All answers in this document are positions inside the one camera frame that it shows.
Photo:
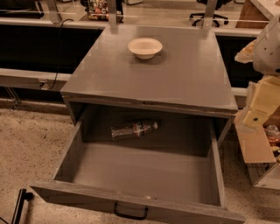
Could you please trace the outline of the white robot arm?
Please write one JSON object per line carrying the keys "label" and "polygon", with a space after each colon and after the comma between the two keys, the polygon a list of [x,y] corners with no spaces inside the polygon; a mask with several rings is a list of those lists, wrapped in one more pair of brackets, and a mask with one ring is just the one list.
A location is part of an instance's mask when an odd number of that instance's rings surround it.
{"label": "white robot arm", "polygon": [[243,64],[252,62],[253,68],[263,75],[280,75],[280,15],[276,14],[263,28],[256,40],[251,41],[234,60]]}

